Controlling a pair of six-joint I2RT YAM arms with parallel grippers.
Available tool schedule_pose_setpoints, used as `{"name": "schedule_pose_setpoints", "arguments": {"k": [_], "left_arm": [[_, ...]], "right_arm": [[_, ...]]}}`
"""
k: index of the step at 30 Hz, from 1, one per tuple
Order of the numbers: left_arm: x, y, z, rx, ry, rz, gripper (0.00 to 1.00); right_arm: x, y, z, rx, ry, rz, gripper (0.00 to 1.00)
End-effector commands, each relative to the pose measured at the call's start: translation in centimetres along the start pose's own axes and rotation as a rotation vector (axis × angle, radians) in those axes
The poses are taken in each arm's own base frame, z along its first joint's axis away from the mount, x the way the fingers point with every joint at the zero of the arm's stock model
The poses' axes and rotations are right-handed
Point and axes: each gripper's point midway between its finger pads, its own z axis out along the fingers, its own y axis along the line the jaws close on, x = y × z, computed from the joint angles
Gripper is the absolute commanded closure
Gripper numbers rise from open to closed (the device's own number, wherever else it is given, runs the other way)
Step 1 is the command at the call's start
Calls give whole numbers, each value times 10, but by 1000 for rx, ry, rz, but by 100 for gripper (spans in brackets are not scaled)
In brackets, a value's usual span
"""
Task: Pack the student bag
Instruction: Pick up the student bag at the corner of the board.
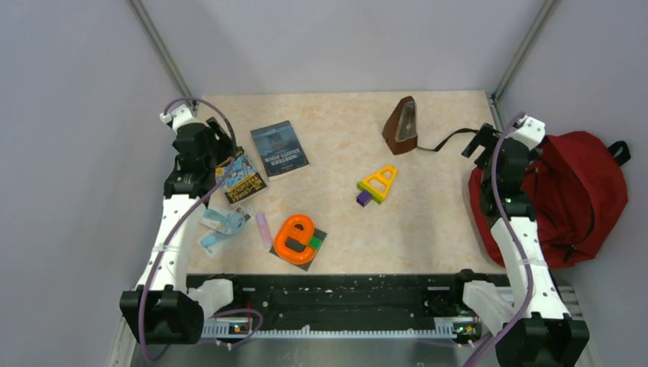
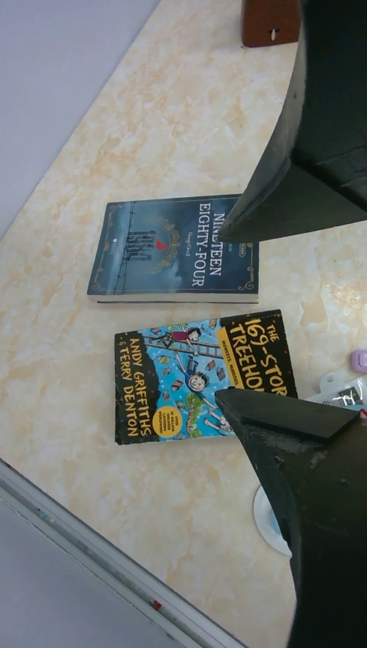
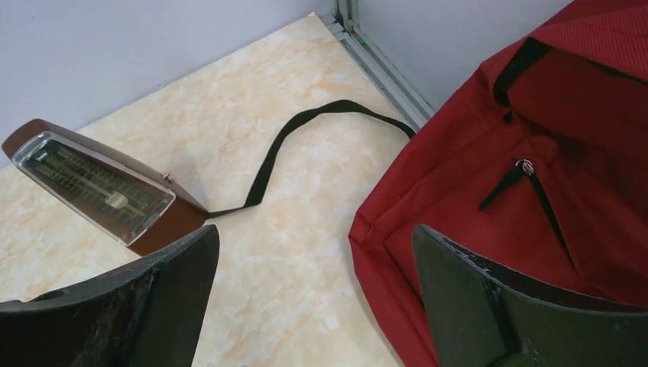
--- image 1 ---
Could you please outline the colourful illustrated children's book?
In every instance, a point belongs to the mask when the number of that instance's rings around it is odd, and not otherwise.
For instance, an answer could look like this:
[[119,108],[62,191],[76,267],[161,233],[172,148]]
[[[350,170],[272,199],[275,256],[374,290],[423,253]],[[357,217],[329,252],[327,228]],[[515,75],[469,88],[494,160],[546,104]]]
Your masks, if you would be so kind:
[[220,187],[231,205],[251,199],[267,189],[266,181],[243,147],[238,147],[235,156],[233,168]]

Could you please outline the red backpack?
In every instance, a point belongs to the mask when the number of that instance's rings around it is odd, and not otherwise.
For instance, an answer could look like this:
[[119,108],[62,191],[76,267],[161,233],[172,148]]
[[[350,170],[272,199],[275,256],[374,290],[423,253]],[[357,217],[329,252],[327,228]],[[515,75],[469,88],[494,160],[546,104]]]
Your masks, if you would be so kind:
[[539,241],[551,269],[596,257],[627,205],[625,141],[605,145],[589,132],[549,135],[524,174],[522,190],[537,213]]

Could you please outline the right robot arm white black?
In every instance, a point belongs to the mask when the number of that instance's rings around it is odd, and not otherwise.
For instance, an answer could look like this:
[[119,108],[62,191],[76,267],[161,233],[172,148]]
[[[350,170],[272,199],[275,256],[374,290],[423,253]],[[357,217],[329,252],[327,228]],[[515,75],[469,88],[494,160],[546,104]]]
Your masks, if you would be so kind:
[[512,290],[511,302],[488,281],[473,280],[448,294],[458,315],[474,311],[491,332],[468,358],[477,366],[495,352],[501,366],[574,366],[590,333],[564,304],[540,246],[536,211],[522,183],[527,168],[540,158],[546,137],[540,120],[521,114],[503,131],[483,125],[463,156],[479,146],[475,163],[482,171],[478,204],[488,231],[504,261]]

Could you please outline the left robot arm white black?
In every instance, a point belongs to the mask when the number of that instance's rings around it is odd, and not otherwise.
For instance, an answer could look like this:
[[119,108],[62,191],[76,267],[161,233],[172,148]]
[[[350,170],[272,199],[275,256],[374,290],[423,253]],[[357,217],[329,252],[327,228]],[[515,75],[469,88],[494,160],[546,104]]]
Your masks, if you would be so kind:
[[245,306],[245,296],[228,279],[186,285],[191,248],[216,185],[215,169],[232,156],[233,142],[215,118],[175,117],[168,124],[176,134],[177,156],[164,183],[160,228],[142,276],[121,294],[119,308],[138,342],[192,345],[214,313],[235,316]]

